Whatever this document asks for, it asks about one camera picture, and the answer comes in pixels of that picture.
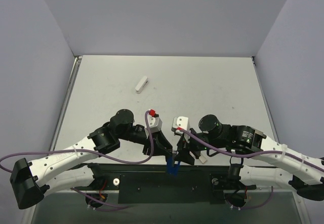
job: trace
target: purple cable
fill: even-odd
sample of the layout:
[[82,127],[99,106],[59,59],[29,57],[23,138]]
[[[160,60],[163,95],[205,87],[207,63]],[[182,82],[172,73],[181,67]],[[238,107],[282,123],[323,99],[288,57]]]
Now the purple cable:
[[269,196],[269,198],[268,198],[266,201],[264,201],[262,204],[260,204],[260,205],[255,205],[255,206],[247,206],[247,207],[244,207],[244,206],[243,206],[243,207],[240,207],[240,209],[241,209],[241,210],[251,210],[251,209],[260,208],[260,207],[262,207],[262,206],[268,204],[268,203],[270,202],[270,200],[272,199],[272,197],[273,197],[273,187],[271,186],[271,193],[270,193],[270,196]]
[[108,203],[106,203],[106,202],[103,202],[103,201],[97,200],[97,199],[91,197],[90,195],[87,195],[86,193],[83,193],[83,192],[81,192],[80,190],[77,190],[77,189],[75,189],[75,188],[71,188],[71,190],[76,191],[77,193],[79,193],[79,194],[81,194],[81,195],[83,195],[83,196],[85,196],[85,197],[91,199],[91,200],[94,201],[94,202],[97,202],[97,203],[100,203],[100,204],[103,204],[103,205],[106,205],[106,206],[109,206],[109,207],[117,208],[117,209],[112,209],[112,210],[107,210],[107,211],[113,211],[113,210],[124,210],[124,209],[126,209],[126,208],[129,207],[129,206],[119,206],[119,205],[114,205],[114,204],[108,204]]
[[75,151],[77,152],[87,152],[87,153],[93,153],[96,154],[98,156],[104,157],[104,158],[108,158],[110,160],[116,161],[116,162],[120,162],[120,163],[124,163],[124,164],[130,164],[130,165],[138,165],[138,164],[142,164],[145,163],[147,161],[149,161],[152,156],[153,156],[153,151],[154,151],[154,142],[153,142],[153,137],[152,137],[152,133],[151,133],[151,129],[149,127],[149,123],[148,123],[148,119],[147,119],[147,115],[150,113],[150,111],[147,111],[145,113],[145,124],[146,124],[146,128],[148,131],[148,136],[150,139],[150,144],[151,144],[151,152],[150,155],[148,156],[148,158],[146,158],[143,161],[139,161],[139,162],[128,162],[128,161],[124,161],[124,160],[120,160],[114,157],[110,157],[107,156],[105,154],[99,153],[99,152],[95,152],[95,151],[91,151],[91,150],[86,150],[86,149],[75,149],[75,150],[59,150],[59,151],[49,151],[49,152],[21,152],[21,153],[14,153],[14,154],[10,154],[7,156],[4,156],[2,158],[0,158],[0,169],[6,171],[6,172],[10,172],[12,173],[12,171],[6,167],[4,167],[3,165],[1,165],[1,162],[7,158],[10,157],[16,157],[16,156],[26,156],[26,155],[48,155],[48,154],[60,154],[60,153],[73,153]]
[[[198,141],[200,144],[208,147],[209,149],[212,149],[216,152],[219,152],[221,154],[224,154],[224,155],[227,155],[229,157],[237,157],[237,158],[250,158],[250,157],[255,157],[255,156],[258,156],[258,155],[263,155],[263,154],[279,154],[281,155],[282,152],[281,151],[263,151],[263,152],[255,152],[255,153],[251,153],[251,154],[246,154],[246,155],[238,155],[238,154],[234,154],[234,153],[230,153],[230,152],[226,152],[226,151],[223,151],[219,148],[216,148],[216,147],[213,147],[212,145],[204,142],[203,140],[199,139],[198,137],[196,137],[195,135],[193,135],[192,133],[190,133],[189,131],[187,130],[184,130],[182,128],[179,128],[180,131],[186,133],[187,135],[189,135],[190,137],[192,137],[193,139],[195,139],[196,141]],[[302,162],[303,160],[299,157],[296,157],[294,156],[293,154],[290,154],[290,153],[286,153],[286,156],[289,156],[291,158],[294,158],[295,160],[299,161],[299,162]],[[310,162],[307,162],[307,161],[304,161],[304,164],[308,165],[308,166],[311,166],[321,172],[324,172],[324,169],[310,163]]]

